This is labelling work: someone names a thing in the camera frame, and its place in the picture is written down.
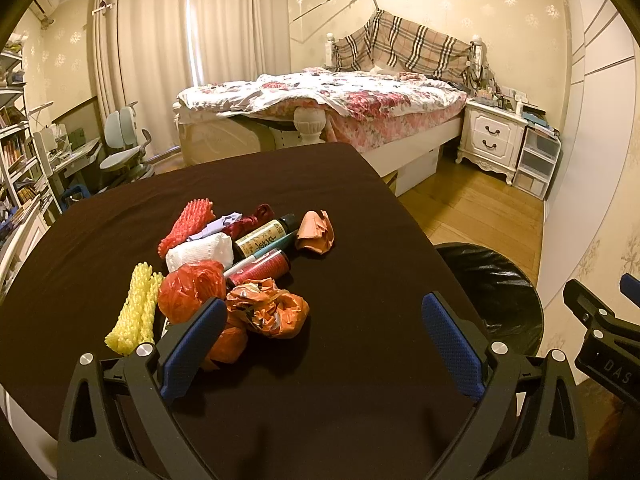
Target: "nightstand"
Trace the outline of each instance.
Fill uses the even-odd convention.
[[[485,171],[504,173],[510,186],[527,124],[511,112],[469,101],[456,163],[466,157]]]

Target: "floral bedspread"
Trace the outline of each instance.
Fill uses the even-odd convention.
[[[300,106],[323,108],[328,118],[325,139],[348,142],[364,153],[448,121],[465,106],[466,94],[419,74],[313,68],[189,88],[178,99],[189,110],[219,117],[241,114],[283,121],[292,121]]]

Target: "plaid blanket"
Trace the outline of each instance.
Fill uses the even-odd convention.
[[[391,68],[464,83],[471,46],[452,36],[377,10],[360,30],[335,42],[338,70],[371,70],[380,60]]]

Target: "air conditioner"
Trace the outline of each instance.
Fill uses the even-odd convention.
[[[30,9],[42,23],[42,28],[47,28],[53,24],[51,15],[58,8],[60,0],[34,0]]]

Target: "silver bolt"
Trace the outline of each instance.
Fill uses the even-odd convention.
[[[153,351],[154,347],[149,343],[143,343],[138,348],[136,348],[136,354],[138,354],[140,357],[146,357]]]
[[[561,350],[553,350],[551,352],[551,357],[556,361],[558,361],[559,363],[561,363],[565,359],[564,352],[562,352]]]
[[[82,354],[80,356],[80,364],[82,366],[87,366],[88,364],[91,364],[93,360],[94,360],[94,356],[93,354],[89,354],[89,352],[87,352],[86,354]]]
[[[507,345],[500,341],[494,341],[491,343],[491,350],[500,355],[505,355],[508,352]]]

